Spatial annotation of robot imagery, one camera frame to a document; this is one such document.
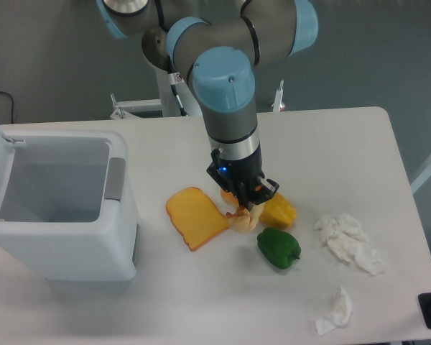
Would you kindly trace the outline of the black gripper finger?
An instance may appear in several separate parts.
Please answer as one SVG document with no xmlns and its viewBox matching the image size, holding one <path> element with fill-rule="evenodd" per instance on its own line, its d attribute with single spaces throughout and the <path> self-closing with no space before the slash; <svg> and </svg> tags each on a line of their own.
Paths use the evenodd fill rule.
<svg viewBox="0 0 431 345">
<path fill-rule="evenodd" d="M 279 184 L 268 178 L 257 178 L 249 191 L 249 210 L 271 200 L 279 190 Z"/>
<path fill-rule="evenodd" d="M 253 207 L 253 203 L 250 201 L 251 195 L 251 184 L 249 182 L 239 182 L 238 183 L 238 203 L 240 207 L 244 207 L 248 211 L 250 211 Z"/>
</svg>

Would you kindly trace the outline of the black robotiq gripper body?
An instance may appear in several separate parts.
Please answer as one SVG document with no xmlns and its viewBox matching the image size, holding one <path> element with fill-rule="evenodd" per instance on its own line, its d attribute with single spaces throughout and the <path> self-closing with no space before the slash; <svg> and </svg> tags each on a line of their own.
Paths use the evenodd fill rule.
<svg viewBox="0 0 431 345">
<path fill-rule="evenodd" d="M 252 188 L 257 178 L 266 178 L 262 171 L 260 146 L 241 160 L 225 160 L 219 149 L 212 150 L 211 158 L 212 163 L 207 168 L 207 173 L 222 189 L 232 192 L 236 198 L 239 182 L 249 182 Z"/>
</svg>

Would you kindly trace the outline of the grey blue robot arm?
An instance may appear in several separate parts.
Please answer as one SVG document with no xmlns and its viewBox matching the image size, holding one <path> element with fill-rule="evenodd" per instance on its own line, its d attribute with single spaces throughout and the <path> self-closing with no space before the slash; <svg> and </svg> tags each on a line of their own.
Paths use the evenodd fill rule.
<svg viewBox="0 0 431 345">
<path fill-rule="evenodd" d="M 278 184 L 262 170 L 253 68 L 312 46 L 318 16 L 309 1 L 242 1 L 239 16 L 211 24 L 192 1 L 100 1 L 111 34 L 159 29 L 167 64 L 198 102 L 211 148 L 209 176 L 244 208 L 269 201 Z"/>
</svg>

